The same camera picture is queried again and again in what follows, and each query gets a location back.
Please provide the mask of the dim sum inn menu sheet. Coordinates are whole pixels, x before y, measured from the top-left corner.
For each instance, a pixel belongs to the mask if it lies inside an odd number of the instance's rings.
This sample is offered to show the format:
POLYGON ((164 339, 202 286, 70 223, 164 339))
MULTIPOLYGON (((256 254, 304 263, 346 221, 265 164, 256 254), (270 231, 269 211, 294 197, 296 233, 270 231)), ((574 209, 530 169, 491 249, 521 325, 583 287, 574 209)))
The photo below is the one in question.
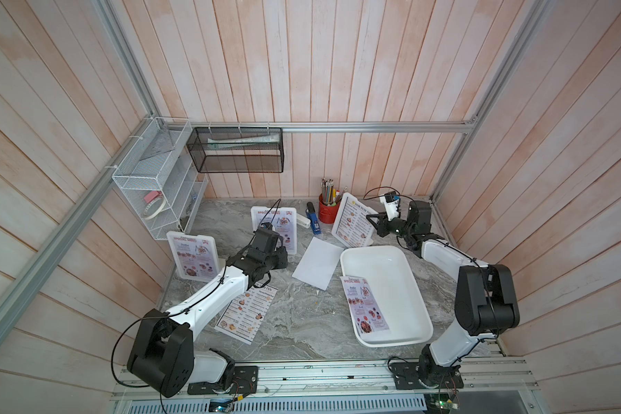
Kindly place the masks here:
POLYGON ((271 286, 249 289, 230 302, 215 331, 242 343, 253 343, 277 293, 278 290, 271 286))

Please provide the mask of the special menu sheet top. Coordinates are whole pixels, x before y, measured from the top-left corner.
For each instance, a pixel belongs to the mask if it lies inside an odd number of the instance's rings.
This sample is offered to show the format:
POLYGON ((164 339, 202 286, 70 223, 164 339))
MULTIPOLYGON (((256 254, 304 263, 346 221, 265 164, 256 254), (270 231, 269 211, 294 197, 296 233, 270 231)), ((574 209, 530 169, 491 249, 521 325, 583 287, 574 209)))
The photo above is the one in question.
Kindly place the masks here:
POLYGON ((193 236, 170 234, 169 241, 183 279, 209 281, 216 275, 210 243, 193 236))

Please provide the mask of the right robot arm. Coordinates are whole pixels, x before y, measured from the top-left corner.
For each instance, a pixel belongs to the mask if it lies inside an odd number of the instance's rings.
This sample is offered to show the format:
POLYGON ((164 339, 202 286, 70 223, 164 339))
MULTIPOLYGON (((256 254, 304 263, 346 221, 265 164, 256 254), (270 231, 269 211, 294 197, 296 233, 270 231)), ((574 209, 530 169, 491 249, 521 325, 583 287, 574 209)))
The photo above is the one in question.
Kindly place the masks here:
POLYGON ((419 372, 454 373, 459 363, 486 339, 519 325, 519 303, 509 267, 478 260, 431 231, 431 206, 409 200, 401 217, 402 196, 395 191, 379 195, 383 212, 367 220, 380 237, 394 235, 417 257, 434 264, 456 281, 455 320, 433 343, 424 347, 419 372))

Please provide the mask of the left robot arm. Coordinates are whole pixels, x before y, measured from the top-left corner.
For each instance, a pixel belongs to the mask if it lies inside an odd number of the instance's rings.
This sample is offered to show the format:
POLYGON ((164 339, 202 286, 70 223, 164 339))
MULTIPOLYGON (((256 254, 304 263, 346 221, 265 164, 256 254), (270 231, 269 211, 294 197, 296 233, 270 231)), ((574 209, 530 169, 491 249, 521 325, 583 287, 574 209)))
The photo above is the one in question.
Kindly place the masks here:
POLYGON ((259 225, 248 245, 229 257, 225 268, 203 288, 165 312, 153 309, 136 321, 128 371, 166 398, 188 384, 231 391, 234 360, 217 349, 197 353, 194 342, 233 299, 251 288, 263 288, 271 272, 287 264, 284 237, 271 223, 259 225))

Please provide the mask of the white stapler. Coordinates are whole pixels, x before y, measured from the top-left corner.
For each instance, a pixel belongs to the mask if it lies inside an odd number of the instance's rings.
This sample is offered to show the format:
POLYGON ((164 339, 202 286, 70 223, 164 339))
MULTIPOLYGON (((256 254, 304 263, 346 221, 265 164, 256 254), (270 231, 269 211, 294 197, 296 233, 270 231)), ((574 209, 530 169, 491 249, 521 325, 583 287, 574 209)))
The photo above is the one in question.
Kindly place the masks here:
POLYGON ((310 229, 311 227, 310 219, 300 214, 297 215, 297 224, 305 229, 310 229))

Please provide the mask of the white plastic tray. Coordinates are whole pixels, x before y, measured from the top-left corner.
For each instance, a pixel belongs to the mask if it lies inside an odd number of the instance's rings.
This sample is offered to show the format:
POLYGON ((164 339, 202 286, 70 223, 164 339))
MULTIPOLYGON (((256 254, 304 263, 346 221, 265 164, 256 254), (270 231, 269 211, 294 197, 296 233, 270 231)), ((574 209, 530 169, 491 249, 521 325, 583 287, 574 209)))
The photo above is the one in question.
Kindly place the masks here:
POLYGON ((393 246, 348 248, 340 257, 343 276, 364 278, 371 286, 390 331, 359 338, 369 348, 431 340, 434 329, 417 281, 403 251, 393 246))

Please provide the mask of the red pencil cup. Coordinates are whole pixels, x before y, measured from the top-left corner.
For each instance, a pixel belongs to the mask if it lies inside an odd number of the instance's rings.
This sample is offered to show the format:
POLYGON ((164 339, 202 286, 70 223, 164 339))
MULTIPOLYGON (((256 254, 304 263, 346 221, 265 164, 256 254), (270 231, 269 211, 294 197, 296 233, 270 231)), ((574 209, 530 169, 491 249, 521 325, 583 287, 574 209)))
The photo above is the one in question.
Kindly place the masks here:
POLYGON ((319 213, 318 220, 323 224, 334 224, 336 217, 340 209, 340 204, 335 203, 332 205, 326 205, 324 203, 323 195, 319 196, 319 213))

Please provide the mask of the pencils in cup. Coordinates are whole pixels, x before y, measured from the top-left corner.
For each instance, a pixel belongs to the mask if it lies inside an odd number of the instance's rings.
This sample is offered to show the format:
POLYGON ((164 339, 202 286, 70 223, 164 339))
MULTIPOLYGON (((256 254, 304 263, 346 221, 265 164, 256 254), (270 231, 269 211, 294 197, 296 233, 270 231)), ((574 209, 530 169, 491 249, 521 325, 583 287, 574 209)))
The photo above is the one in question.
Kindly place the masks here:
POLYGON ((339 189, 333 179, 322 179, 322 193, 320 201, 326 206, 336 206, 342 201, 347 188, 339 189))

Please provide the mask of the papers in black basket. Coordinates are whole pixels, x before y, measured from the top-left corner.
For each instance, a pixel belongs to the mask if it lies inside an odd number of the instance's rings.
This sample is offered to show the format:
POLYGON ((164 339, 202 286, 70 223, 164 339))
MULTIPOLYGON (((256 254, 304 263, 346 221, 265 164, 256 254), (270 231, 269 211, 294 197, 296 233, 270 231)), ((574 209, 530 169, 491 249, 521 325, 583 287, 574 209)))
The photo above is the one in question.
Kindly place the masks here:
POLYGON ((280 136, 211 136, 207 139, 209 150, 266 150, 277 148, 280 136))

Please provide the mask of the white tape roll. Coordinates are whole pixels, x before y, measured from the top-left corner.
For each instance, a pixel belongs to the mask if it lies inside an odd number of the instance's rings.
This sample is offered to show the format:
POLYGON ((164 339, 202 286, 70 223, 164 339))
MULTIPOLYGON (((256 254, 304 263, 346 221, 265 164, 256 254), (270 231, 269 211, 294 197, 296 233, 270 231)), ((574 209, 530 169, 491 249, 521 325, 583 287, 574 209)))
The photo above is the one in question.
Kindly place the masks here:
POLYGON ((163 197, 158 197, 149 202, 141 214, 141 218, 144 221, 150 221, 156 218, 161 212, 167 208, 167 200, 163 197))

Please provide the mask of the pink eraser block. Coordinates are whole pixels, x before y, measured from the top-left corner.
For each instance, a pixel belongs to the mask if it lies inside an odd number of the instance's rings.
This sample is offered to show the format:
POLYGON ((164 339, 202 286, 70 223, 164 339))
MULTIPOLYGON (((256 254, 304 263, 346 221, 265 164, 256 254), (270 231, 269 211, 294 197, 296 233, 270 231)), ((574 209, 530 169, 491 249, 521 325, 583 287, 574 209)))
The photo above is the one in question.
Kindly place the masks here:
POLYGON ((150 191, 148 194, 146 194, 143 197, 143 202, 146 205, 149 205, 153 202, 155 202, 155 200, 159 199, 162 197, 162 192, 161 191, 150 191))

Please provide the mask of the black mesh wall basket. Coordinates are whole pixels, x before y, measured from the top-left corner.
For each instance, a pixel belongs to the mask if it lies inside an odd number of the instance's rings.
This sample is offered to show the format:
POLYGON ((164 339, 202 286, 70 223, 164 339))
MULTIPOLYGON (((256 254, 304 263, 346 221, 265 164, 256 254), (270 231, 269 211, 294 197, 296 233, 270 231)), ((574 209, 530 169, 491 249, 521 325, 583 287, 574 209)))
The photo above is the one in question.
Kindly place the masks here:
POLYGON ((283 131, 265 127, 196 127, 186 143, 193 163, 201 174, 281 174, 285 165, 283 131), (277 148, 266 150, 209 150, 211 136, 280 136, 277 148))

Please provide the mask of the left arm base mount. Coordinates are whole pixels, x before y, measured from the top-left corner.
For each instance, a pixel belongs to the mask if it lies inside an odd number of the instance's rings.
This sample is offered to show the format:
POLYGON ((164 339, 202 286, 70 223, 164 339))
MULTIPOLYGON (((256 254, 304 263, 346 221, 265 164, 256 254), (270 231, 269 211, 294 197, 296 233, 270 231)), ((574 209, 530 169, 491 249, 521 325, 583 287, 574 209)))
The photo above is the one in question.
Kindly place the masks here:
POLYGON ((258 379, 257 365, 239 365, 222 351, 211 348, 195 355, 187 393, 247 397, 257 391, 258 379))

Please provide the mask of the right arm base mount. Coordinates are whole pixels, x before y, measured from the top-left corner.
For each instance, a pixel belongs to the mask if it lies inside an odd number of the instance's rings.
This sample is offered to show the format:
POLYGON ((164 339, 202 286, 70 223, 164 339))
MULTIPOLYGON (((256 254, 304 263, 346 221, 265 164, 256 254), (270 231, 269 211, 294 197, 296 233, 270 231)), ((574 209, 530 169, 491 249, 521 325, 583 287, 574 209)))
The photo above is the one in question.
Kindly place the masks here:
POLYGON ((440 388, 454 390, 464 388, 464 382, 457 363, 448 367, 437 365, 429 345, 425 345, 417 362, 409 362, 397 356, 386 361, 397 390, 440 388))

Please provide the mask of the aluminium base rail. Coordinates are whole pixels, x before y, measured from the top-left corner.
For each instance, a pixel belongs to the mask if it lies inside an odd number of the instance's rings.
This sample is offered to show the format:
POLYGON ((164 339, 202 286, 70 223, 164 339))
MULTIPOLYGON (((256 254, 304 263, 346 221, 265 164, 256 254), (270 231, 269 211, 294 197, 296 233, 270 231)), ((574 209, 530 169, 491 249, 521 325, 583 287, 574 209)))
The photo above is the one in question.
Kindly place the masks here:
MULTIPOLYGON (((258 374, 254 386, 236 389, 237 375, 228 395, 247 393, 250 398, 298 396, 402 394, 385 360, 255 362, 258 374)), ((447 379, 445 393, 491 391, 536 391, 540 388, 531 368, 518 357, 469 357, 462 361, 459 379, 447 379)))

